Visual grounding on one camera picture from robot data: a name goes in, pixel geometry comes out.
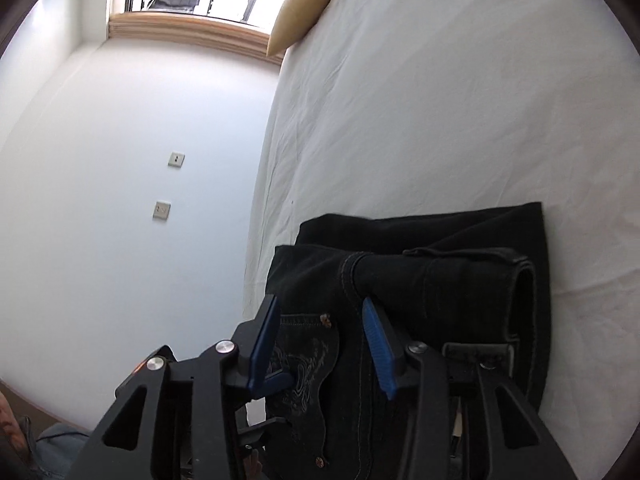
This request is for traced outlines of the grey sleeved forearm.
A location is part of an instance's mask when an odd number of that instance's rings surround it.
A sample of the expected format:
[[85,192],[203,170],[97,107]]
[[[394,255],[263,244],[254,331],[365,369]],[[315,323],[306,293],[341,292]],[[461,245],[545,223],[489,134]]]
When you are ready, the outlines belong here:
[[90,432],[57,422],[35,437],[28,417],[18,420],[26,442],[21,459],[38,479],[65,479],[82,448],[91,437]]

